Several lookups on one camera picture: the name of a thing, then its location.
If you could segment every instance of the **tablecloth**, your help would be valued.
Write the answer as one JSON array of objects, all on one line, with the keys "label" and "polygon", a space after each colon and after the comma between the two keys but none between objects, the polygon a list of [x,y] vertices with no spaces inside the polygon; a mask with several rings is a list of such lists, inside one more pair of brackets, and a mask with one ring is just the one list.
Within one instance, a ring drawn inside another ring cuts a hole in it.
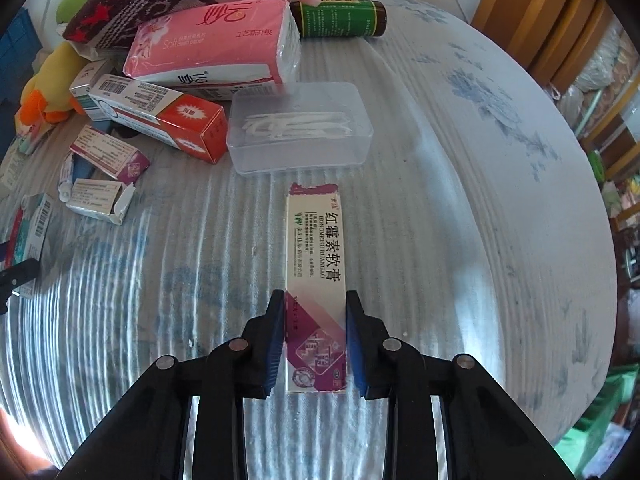
[{"label": "tablecloth", "polygon": [[[57,465],[154,359],[207,354],[284,286],[290,184],[335,182],[346,286],[391,335],[474,355],[550,440],[602,386],[615,324],[607,215],[574,135],[499,47],[415,0],[381,0],[382,38],[303,41],[303,81],[356,84],[374,126],[357,168],[242,177],[145,136],[152,161],[122,226],[58,202],[40,295],[0,319],[0,401]],[[0,201],[8,237],[25,194],[55,194],[84,119],[30,158]],[[247,401],[251,478],[382,475],[386,408],[346,394]],[[439,415],[436,412],[436,424]],[[440,473],[444,446],[438,432]]]}]

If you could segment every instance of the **orange box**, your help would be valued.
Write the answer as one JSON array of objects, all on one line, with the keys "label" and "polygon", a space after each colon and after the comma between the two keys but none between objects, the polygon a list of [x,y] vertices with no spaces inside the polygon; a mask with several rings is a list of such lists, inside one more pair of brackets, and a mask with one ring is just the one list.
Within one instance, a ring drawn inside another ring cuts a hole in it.
[{"label": "orange box", "polygon": [[151,83],[105,74],[89,92],[112,121],[215,164],[226,152],[222,106]]}]

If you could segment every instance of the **blue crate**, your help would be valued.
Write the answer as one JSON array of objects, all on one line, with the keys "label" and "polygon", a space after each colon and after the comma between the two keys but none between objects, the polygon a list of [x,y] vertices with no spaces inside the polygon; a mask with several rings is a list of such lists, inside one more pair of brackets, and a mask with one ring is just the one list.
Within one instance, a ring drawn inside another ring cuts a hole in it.
[{"label": "blue crate", "polygon": [[0,38],[0,160],[15,136],[14,114],[41,48],[27,9],[20,9]]}]

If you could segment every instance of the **transparent plastic box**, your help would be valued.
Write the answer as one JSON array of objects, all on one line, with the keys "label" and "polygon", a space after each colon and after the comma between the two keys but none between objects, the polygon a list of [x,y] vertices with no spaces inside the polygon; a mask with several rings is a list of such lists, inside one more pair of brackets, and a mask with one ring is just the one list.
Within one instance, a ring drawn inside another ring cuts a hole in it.
[{"label": "transparent plastic box", "polygon": [[226,143],[240,174],[362,164],[373,127],[351,83],[288,83],[233,98]]}]

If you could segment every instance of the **green plush toy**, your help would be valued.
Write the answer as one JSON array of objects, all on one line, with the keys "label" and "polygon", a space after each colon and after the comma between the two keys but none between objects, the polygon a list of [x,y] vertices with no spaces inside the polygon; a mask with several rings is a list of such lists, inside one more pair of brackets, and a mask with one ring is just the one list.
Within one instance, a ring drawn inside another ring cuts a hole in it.
[{"label": "green plush toy", "polygon": [[87,0],[62,0],[56,11],[56,23],[68,23],[74,17]]}]

